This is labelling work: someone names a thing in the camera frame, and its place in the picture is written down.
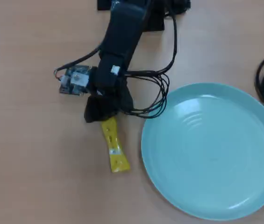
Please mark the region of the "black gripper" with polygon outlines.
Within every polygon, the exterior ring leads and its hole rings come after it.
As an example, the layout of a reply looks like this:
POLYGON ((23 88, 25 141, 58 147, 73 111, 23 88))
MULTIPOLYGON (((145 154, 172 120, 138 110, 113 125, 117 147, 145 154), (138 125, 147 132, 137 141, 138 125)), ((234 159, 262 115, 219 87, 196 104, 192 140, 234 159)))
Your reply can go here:
POLYGON ((118 98, 123 112, 131 112, 134 109, 127 79, 123 76, 120 66, 106 67, 106 70, 105 67, 92 67, 89 73, 88 93, 94 96, 87 99, 84 112, 86 123, 105 121, 118 113, 116 106, 107 98, 118 98))

